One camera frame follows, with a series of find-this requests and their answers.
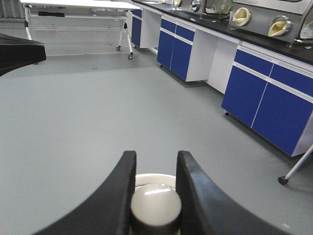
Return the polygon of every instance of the cream glove port cover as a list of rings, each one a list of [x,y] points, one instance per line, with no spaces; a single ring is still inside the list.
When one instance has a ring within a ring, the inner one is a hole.
[[[238,26],[246,25],[250,20],[250,11],[245,7],[239,8],[233,16],[233,21]]]
[[[268,31],[268,36],[273,37],[273,36],[281,36],[283,35],[287,28],[288,22],[286,21],[277,21],[271,25]]]
[[[174,6],[180,6],[182,0],[174,0]]]

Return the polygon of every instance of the white tabletop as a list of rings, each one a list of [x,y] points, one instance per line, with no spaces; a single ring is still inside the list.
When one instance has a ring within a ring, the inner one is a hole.
[[[140,7],[122,1],[99,1],[99,0],[20,0],[22,4],[38,6],[67,6],[83,8],[121,9],[134,10]]]

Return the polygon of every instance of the caster wheel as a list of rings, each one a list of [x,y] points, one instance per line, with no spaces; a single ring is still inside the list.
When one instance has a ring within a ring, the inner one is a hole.
[[[278,178],[278,182],[281,185],[285,185],[286,183],[288,183],[288,179],[286,179],[284,176],[281,176],[281,177]]]

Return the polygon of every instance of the gray wall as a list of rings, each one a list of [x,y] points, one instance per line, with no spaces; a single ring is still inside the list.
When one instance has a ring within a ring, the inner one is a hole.
[[[0,18],[25,18],[23,6],[19,0],[0,0]]]

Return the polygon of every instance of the laboratory bench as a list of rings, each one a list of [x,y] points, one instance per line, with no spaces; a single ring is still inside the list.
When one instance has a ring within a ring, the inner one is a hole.
[[[185,82],[204,81],[222,108],[289,156],[313,136],[313,50],[233,29],[170,4],[133,0],[132,42],[157,47],[157,61]]]

